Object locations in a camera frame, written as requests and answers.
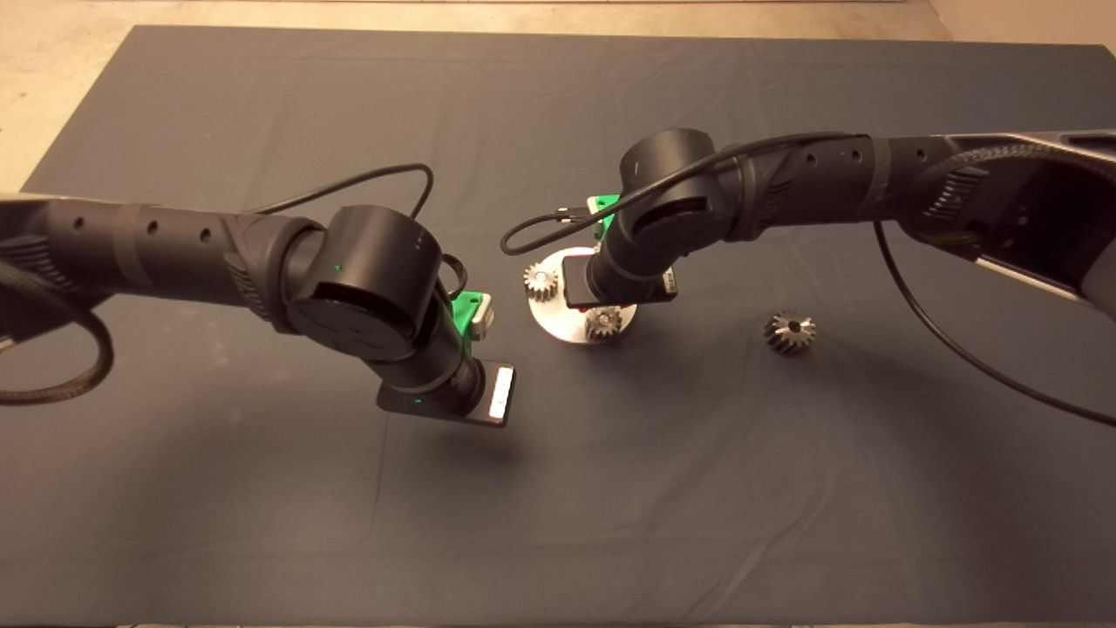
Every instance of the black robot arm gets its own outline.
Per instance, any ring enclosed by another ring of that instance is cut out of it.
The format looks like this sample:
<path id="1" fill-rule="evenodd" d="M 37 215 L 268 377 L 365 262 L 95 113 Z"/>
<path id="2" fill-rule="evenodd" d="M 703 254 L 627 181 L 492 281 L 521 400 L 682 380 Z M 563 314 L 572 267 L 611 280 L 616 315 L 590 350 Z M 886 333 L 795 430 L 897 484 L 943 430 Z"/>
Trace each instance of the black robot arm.
<path id="1" fill-rule="evenodd" d="M 496 427 L 507 419 L 510 367 L 470 355 L 470 336 L 491 321 L 489 297 L 451 301 L 437 241 L 389 209 L 346 206 L 327 229 L 286 215 L 18 195 L 0 199 L 0 262 L 84 308 L 113 293 L 244 306 L 280 334 L 364 361 L 383 381 L 382 408 Z M 0 340 L 69 322 L 12 284 L 0 282 Z"/>
<path id="2" fill-rule="evenodd" d="M 1116 317 L 1110 131 L 758 144 L 716 151 L 704 133 L 671 129 L 628 149 L 599 252 L 564 261 L 568 303 L 670 300 L 673 274 L 663 277 L 679 257 L 769 226 L 896 220 L 923 242 Z"/>

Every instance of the gear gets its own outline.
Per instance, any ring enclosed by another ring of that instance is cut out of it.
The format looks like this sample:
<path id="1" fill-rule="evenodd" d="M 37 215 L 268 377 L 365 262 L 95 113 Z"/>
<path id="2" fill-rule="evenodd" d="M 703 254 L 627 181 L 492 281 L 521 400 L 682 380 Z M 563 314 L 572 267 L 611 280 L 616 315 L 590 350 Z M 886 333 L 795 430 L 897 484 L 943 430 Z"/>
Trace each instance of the gear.
<path id="1" fill-rule="evenodd" d="M 541 263 L 532 263 L 523 271 L 523 287 L 533 300 L 550 300 L 558 293 L 558 273 Z"/>
<path id="2" fill-rule="evenodd" d="M 623 320 L 619 307 L 594 307 L 585 312 L 585 336 L 604 342 L 619 336 Z"/>
<path id="3" fill-rule="evenodd" d="M 809 317 L 796 317 L 793 311 L 779 311 L 763 327 L 763 338 L 771 349 L 790 356 L 814 345 L 818 338 L 818 326 Z"/>

